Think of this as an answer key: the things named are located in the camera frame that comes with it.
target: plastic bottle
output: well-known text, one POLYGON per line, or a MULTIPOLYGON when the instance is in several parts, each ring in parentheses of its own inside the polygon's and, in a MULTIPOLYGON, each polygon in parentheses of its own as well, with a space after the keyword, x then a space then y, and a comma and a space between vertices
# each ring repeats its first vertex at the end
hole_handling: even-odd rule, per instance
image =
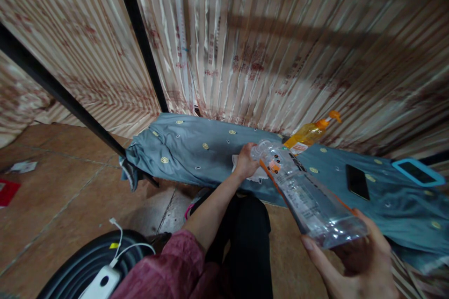
POLYGON ((368 234, 365 223, 309 174, 287 147, 262 140, 251 156, 274 182, 301 233, 317 245, 331 249, 368 234))
POLYGON ((302 126, 299 131, 297 131, 289 140, 285 142, 284 145, 287 146, 287 148, 289 148, 295 156, 297 156, 324 136, 324 133, 326 133, 326 128, 329 126, 329 122, 332 118, 335 118, 339 123, 341 123, 340 114, 337 111, 331 111, 328 118, 320 119, 316 123, 305 124, 302 126))

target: black pants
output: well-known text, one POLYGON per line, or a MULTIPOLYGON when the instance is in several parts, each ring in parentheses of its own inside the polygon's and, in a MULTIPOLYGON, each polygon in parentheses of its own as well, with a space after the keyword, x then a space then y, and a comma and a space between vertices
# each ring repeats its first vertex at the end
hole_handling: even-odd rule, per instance
MULTIPOLYGON (((195 203, 191 214, 213 191, 195 203)), ((225 245, 231 248, 224 261, 229 268, 231 290, 236 298, 272 298, 270 268, 270 218, 263 203, 254 196, 234 197, 206 254, 206 262, 221 264, 225 245)))

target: knee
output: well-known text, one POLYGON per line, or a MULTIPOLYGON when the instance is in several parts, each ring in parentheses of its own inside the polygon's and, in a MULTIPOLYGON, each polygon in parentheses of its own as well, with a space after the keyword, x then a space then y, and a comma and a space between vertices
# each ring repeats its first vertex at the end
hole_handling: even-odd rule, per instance
POLYGON ((246 217, 247 220, 251 221, 253 224, 257 222, 263 223, 268 229, 268 232, 270 232, 270 217, 265 205, 254 196, 247 196, 243 198, 241 202, 240 215, 246 217))
POLYGON ((245 198, 242 198, 242 206, 248 210, 251 210, 252 212, 256 213, 265 213, 267 212, 267 209, 265 208, 265 205, 260 201, 258 198, 254 196, 246 196, 245 198))

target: smartphone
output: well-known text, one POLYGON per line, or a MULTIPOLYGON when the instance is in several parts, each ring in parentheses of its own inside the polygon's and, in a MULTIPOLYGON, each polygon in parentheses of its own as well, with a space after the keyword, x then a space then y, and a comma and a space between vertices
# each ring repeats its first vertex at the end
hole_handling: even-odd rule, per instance
POLYGON ((365 173, 351 165, 346 165, 346 178, 348 180, 348 189, 362 199, 369 201, 368 185, 366 183, 365 173))

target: orange bottle cap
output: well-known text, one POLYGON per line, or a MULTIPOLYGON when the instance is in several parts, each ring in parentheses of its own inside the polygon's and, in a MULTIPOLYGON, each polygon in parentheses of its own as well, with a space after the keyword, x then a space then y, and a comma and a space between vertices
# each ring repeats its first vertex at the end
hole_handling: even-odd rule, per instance
POLYGON ((331 111, 329 117, 335 118, 339 123, 341 123, 340 114, 337 111, 331 111))
POLYGON ((315 123, 316 127, 323 129, 329 126, 329 122, 326 119, 320 119, 315 123))

